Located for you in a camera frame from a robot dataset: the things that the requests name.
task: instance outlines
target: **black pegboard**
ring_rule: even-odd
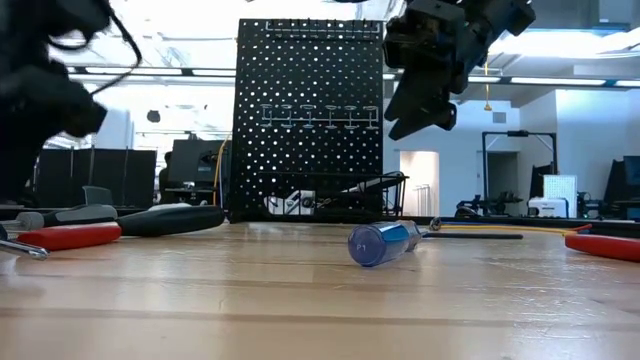
[[[257,220],[266,196],[309,185],[273,172],[353,175],[325,177],[334,189],[382,173],[382,29],[377,21],[240,20],[235,220]]]

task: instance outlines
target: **doorway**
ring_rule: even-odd
[[[404,215],[440,215],[440,154],[432,151],[400,151],[400,171],[405,183]]]
[[[512,192],[515,197],[522,197],[518,189],[517,152],[487,153],[487,185],[490,199],[498,198],[505,191]],[[518,216],[519,204],[506,204],[505,214]]]

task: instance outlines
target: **red tool handle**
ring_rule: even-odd
[[[18,241],[58,251],[108,244],[118,240],[121,234],[122,229],[116,223],[57,226],[22,233]]]
[[[610,259],[640,262],[640,240],[602,235],[565,235],[568,248]]]

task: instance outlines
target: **wooden table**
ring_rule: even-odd
[[[0,255],[1,360],[636,360],[640,266],[556,235],[431,240],[375,269],[350,226],[224,225]]]

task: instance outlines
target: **black tool handle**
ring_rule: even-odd
[[[116,222],[122,236],[156,237],[214,228],[224,222],[224,212],[217,206],[190,206],[144,211]]]
[[[422,235],[423,238],[434,239],[486,239],[486,240],[522,240],[522,234],[470,234],[470,233],[436,233],[430,232]]]
[[[87,225],[115,221],[118,218],[118,211],[109,205],[82,205],[53,211],[42,217],[44,218],[44,227]]]

